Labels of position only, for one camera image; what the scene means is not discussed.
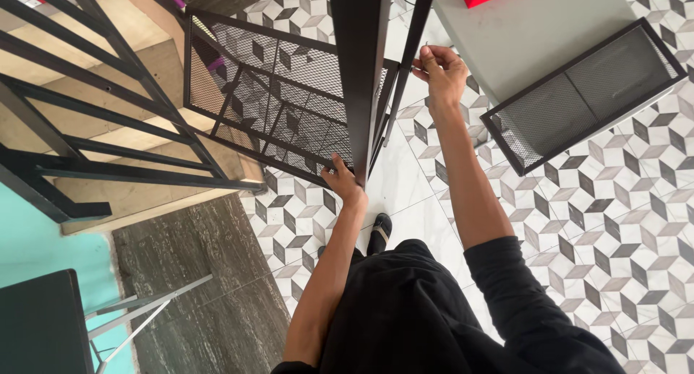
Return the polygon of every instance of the black shoe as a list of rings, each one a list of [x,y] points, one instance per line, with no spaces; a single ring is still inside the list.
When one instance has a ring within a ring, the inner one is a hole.
[[[386,250],[388,238],[393,230],[393,223],[390,221],[388,214],[381,213],[376,216],[376,221],[373,223],[371,230],[371,238],[369,239],[369,247],[367,247],[367,256],[379,254]]]

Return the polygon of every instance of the black wire mesh shelf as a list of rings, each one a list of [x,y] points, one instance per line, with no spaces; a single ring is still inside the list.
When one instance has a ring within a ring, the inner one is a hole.
[[[336,46],[197,9],[185,33],[184,106],[216,120],[211,139],[322,186],[332,152],[353,167]],[[384,60],[377,118],[398,65]]]
[[[481,119],[516,173],[526,175],[637,113],[684,77],[641,18]]]

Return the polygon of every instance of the left hand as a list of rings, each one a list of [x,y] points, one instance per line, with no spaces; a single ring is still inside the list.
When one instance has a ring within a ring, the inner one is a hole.
[[[337,169],[334,173],[330,173],[330,168],[326,166],[321,171],[321,177],[337,196],[342,198],[345,206],[366,207],[369,203],[369,197],[367,197],[364,189],[357,184],[354,174],[347,169],[342,157],[337,153],[334,152],[331,157]]]

